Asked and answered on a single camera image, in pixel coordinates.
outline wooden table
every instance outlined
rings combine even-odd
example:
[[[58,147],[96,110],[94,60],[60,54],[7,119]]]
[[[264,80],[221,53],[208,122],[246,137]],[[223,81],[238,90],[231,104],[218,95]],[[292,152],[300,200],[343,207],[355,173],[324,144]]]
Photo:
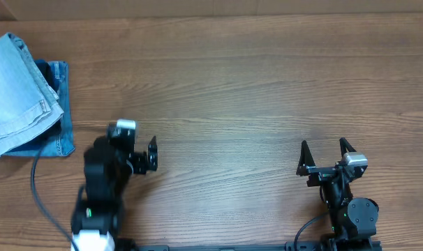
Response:
[[[134,177],[123,236],[141,244],[290,241],[325,210],[295,176],[339,138],[368,157],[352,184],[380,205],[386,250],[423,250],[423,14],[0,22],[36,59],[70,65],[77,150],[40,160],[38,191],[70,229],[83,151],[118,118],[157,135],[159,168]],[[31,197],[31,159],[0,159],[0,250],[67,250]],[[302,239],[329,232],[329,221]]]

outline denim fabric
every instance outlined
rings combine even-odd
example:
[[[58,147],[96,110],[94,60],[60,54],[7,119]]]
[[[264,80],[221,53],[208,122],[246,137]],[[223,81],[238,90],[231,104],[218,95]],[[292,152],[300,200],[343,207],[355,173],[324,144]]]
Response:
[[[49,135],[48,137],[37,137],[3,155],[34,157],[42,144],[46,144],[41,153],[42,157],[67,156],[75,150],[73,145],[71,110],[69,107],[68,64],[63,61],[51,61],[48,64],[52,72],[53,84],[51,86],[57,90],[59,94],[59,105],[64,110],[64,114],[59,121],[61,126],[52,126],[45,132],[45,134]]]
[[[53,62],[52,65],[61,84],[67,64]],[[45,81],[24,41],[11,33],[0,37],[0,155],[51,128],[62,118],[64,111],[60,103],[59,95]],[[61,139],[55,141],[59,150],[48,156],[68,155],[72,151],[70,146],[67,151],[62,149]]]

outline folded clothing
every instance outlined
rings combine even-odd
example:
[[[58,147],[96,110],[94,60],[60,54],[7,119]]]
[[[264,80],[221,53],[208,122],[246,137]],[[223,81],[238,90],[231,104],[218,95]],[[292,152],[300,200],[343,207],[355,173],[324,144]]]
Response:
[[[61,130],[45,139],[43,156],[62,156],[73,151],[68,66],[56,61],[50,62],[49,67],[53,84],[58,86],[54,86],[56,91],[47,83],[20,38],[11,33],[0,38],[0,155],[7,151],[10,151],[7,155],[36,154],[43,144],[42,137],[33,144],[30,141],[59,121]]]

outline stack of folded clothes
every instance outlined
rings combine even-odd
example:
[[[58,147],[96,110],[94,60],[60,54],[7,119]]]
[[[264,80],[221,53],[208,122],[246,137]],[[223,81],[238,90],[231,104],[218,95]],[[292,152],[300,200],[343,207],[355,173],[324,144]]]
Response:
[[[68,64],[34,61],[24,41],[0,37],[0,156],[71,154]]]

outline light blue denim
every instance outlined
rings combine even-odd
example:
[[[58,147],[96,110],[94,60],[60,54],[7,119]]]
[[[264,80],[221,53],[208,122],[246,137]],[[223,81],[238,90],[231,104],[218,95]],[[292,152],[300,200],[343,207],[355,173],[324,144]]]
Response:
[[[68,106],[68,66],[50,62],[59,94],[47,84],[27,46],[17,36],[0,37],[0,155],[33,156],[37,150],[14,150],[37,137],[59,119],[61,134],[50,138],[43,156],[73,152],[73,134]]]

